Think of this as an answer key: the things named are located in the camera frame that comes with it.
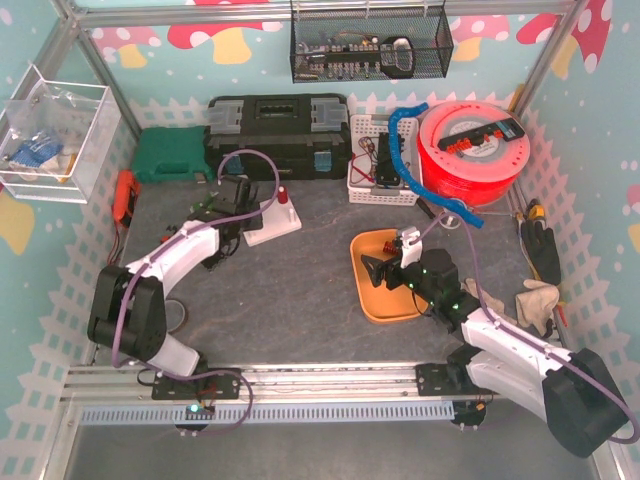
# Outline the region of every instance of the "red knob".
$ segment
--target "red knob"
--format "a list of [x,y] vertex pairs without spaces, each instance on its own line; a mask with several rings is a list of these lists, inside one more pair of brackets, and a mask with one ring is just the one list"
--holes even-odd
[[278,188],[278,203],[284,205],[289,201],[289,195],[287,194],[287,189],[284,187]]

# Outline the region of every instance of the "red multimeter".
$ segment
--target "red multimeter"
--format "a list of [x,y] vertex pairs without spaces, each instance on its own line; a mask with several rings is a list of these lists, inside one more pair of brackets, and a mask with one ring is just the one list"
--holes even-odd
[[129,228],[133,209],[140,194],[140,183],[131,170],[121,170],[116,183],[116,195],[113,200],[113,218],[124,228]]

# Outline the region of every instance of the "wire mesh basket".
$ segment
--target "wire mesh basket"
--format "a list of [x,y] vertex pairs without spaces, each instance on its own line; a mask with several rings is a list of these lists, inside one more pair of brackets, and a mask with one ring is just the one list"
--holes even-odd
[[316,9],[291,1],[294,83],[439,78],[453,40],[438,6],[373,8],[369,1]]

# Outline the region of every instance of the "white picket fence pattern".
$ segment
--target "white picket fence pattern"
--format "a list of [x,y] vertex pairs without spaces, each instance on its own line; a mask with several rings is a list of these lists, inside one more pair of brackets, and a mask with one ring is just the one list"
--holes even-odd
[[[589,253],[592,235],[581,229],[584,214],[574,210],[575,193],[567,191],[567,175],[561,175],[562,159],[552,154],[553,141],[545,138],[545,125],[539,125],[539,111],[528,109],[523,121],[531,140],[532,156],[520,177],[527,198],[538,198],[548,210],[562,266],[563,297],[568,300],[565,314],[569,323],[568,338],[574,349],[587,347],[604,359],[618,388],[633,411],[640,410],[640,364],[629,360],[625,346],[631,340],[617,330],[619,308],[606,298],[609,282],[598,278],[600,257]],[[630,436],[631,428],[621,436]],[[626,462],[627,479],[639,479],[640,468],[634,464],[631,449],[637,446],[614,446],[622,463]]]
[[121,121],[91,199],[79,207],[82,223],[72,225],[76,241],[65,247],[69,264],[58,268],[60,288],[48,292],[53,308],[39,319],[44,338],[30,347],[32,371],[18,377],[24,389],[22,400],[5,411],[12,424],[8,436],[0,440],[2,479],[38,477],[43,467],[43,440],[69,366],[88,360],[86,331],[95,282],[114,238],[111,205],[115,183],[118,171],[131,164],[134,150],[135,140]]
[[[512,98],[513,93],[503,99],[498,99],[495,93],[491,93],[487,97],[478,100],[507,108]],[[391,94],[384,99],[378,99],[378,97],[372,93],[363,100],[359,100],[355,94],[351,94],[347,98],[347,102],[350,114],[354,115],[390,113],[397,107],[414,106],[425,101],[430,106],[435,106],[439,103],[456,99],[455,92],[451,92],[445,98],[438,98],[434,92],[423,98],[419,98],[415,93],[411,93],[405,99],[399,99],[395,94]],[[471,93],[465,97],[464,100],[476,100],[476,94]],[[167,105],[161,105],[155,99],[151,99],[147,105],[140,105],[135,100],[132,100],[129,102],[129,105],[142,128],[195,127],[208,123],[207,104],[202,104],[193,97],[191,97],[186,104],[181,104],[171,98]]]

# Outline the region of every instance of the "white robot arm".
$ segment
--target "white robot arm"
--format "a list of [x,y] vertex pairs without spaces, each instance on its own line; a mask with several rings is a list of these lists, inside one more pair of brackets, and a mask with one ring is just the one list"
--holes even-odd
[[120,306],[126,288],[135,276],[119,337],[118,350],[161,371],[179,377],[194,373],[203,356],[167,334],[164,299],[173,287],[196,265],[214,266],[224,258],[221,246],[239,240],[242,229],[261,227],[257,222],[236,221],[220,228],[206,222],[256,211],[256,188],[247,179],[222,177],[217,191],[193,212],[190,220],[153,252],[126,267],[107,266],[98,276],[89,319],[89,339],[112,347]]
[[[581,376],[626,406],[597,354],[553,346],[501,320],[461,289],[446,250],[421,251],[422,235],[416,232],[413,227],[398,231],[394,244],[401,253],[396,257],[382,261],[363,255],[362,261],[374,286],[385,280],[390,290],[413,290],[428,303],[430,315],[465,342],[448,358],[446,378],[440,379],[445,387],[475,393],[488,389],[513,400],[547,422],[556,439],[580,457],[589,456],[627,422],[627,413]],[[441,372],[439,367],[416,366],[419,393],[433,394],[426,387],[434,380],[428,372]]]

